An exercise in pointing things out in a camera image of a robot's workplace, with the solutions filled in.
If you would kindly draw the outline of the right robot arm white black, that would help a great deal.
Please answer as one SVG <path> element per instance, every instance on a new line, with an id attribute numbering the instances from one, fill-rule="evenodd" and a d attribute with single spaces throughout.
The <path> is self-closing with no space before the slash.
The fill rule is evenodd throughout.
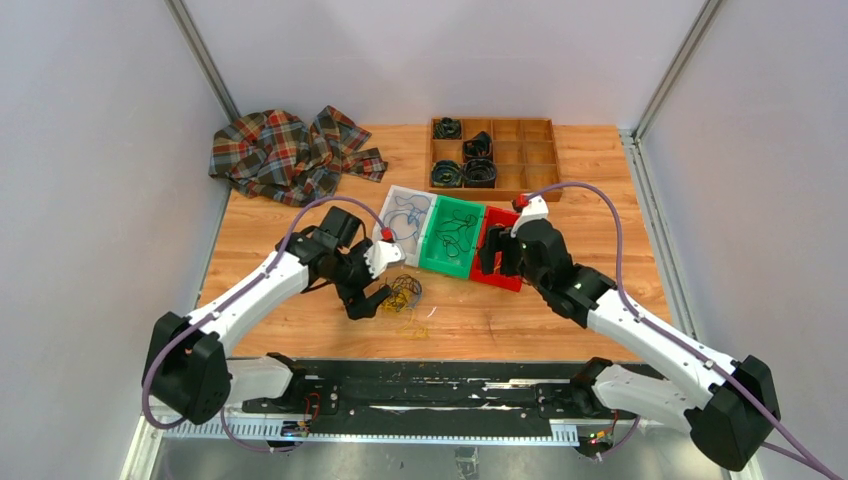
<path id="1" fill-rule="evenodd" d="M 613 279 L 573 262 L 548 220 L 487 228 L 478 257 L 483 273 L 521 277 L 555 314 L 616 341 L 659 373 L 652 378 L 589 361 L 571 390 L 580 414 L 609 408 L 656 421 L 688 434 L 730 471 L 743 470 L 773 431 L 779 403 L 764 361 L 717 352 L 637 306 Z"/>

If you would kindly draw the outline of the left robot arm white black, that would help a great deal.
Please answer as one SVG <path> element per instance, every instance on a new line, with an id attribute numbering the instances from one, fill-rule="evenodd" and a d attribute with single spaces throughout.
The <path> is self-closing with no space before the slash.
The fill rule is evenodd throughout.
<path id="1" fill-rule="evenodd" d="M 142 413 L 161 430 L 203 424 L 226 406 L 268 398 L 283 413 L 298 411 L 306 386 L 277 355 L 235 359 L 234 348 L 283 302 L 325 286 L 336 290 L 347 317 L 372 318 L 391 290 L 366 290 L 406 254 L 393 231 L 356 237 L 357 216 L 331 207 L 319 225 L 291 225 L 260 265 L 217 299 L 192 312 L 163 314 L 154 324 L 142 376 Z"/>

